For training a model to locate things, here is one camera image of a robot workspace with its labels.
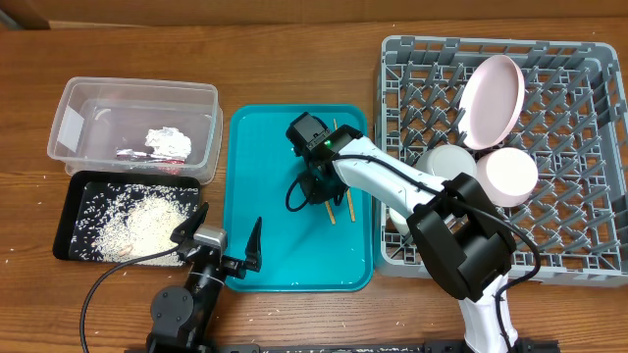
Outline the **grey bowl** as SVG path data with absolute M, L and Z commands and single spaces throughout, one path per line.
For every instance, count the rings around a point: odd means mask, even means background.
M 471 177 L 477 174 L 477 165 L 472 155 L 456 145 L 442 145 L 428 150 L 418 159 L 415 168 L 446 179 L 454 179 L 461 173 Z

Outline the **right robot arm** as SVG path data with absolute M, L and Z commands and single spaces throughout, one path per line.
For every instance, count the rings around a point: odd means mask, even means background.
M 504 295 L 515 241 L 509 225 L 480 183 L 422 173 L 378 148 L 352 126 L 330 129 L 303 113 L 287 138 L 305 169 L 293 186 L 308 204 L 340 204 L 351 188 L 363 190 L 405 219 L 431 278 L 457 299 L 472 352 L 511 352 L 518 333 Z

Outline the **white cup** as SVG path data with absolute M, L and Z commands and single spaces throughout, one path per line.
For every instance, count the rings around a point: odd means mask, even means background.
M 406 218 L 403 215 L 393 208 L 389 208 L 389 216 L 394 228 L 400 235 L 406 236 L 410 233 Z

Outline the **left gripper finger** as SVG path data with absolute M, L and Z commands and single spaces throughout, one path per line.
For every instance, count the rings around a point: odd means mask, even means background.
M 170 240 L 181 244 L 187 239 L 193 239 L 193 235 L 204 224 L 208 209 L 209 204 L 203 203 L 189 218 L 173 230 Z
M 262 218 L 258 217 L 245 248 L 245 267 L 256 273 L 260 272 L 262 266 L 261 231 Z

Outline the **red wrapper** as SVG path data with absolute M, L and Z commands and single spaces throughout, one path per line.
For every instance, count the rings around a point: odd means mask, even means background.
M 177 175 L 180 172 L 180 169 L 175 168 L 175 165 L 183 165 L 185 163 L 185 156 L 142 152 L 133 149 L 118 149 L 116 151 L 116 159 L 138 162 L 140 164 L 158 164 L 158 171 L 171 175 Z

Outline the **small white plate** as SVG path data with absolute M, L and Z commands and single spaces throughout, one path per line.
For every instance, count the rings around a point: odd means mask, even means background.
M 523 204 L 538 179 L 539 172 L 533 158 L 516 148 L 498 149 L 477 162 L 476 180 L 496 206 Z

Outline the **large white plate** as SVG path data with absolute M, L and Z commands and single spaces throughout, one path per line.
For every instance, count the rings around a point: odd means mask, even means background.
M 519 119 L 525 83 L 519 66 L 505 55 L 485 60 L 465 84 L 458 108 L 464 111 L 458 130 L 474 150 L 502 142 Z

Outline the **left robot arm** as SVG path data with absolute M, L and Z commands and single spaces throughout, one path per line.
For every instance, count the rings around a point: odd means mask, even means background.
M 262 219 L 255 221 L 245 258 L 240 260 L 226 254 L 227 232 L 205 223 L 208 209 L 208 204 L 200 206 L 171 234 L 171 240 L 180 246 L 177 255 L 191 267 L 184 285 L 167 286 L 153 298 L 148 352 L 216 352 L 215 345 L 205 338 L 205 330 L 226 278 L 243 279 L 248 272 L 261 270 Z

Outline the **foil ball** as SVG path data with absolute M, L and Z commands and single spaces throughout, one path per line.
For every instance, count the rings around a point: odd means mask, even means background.
M 183 160 L 191 153 L 191 139 L 176 127 L 163 126 L 161 129 L 150 129 L 144 145 L 151 147 L 154 154 Z

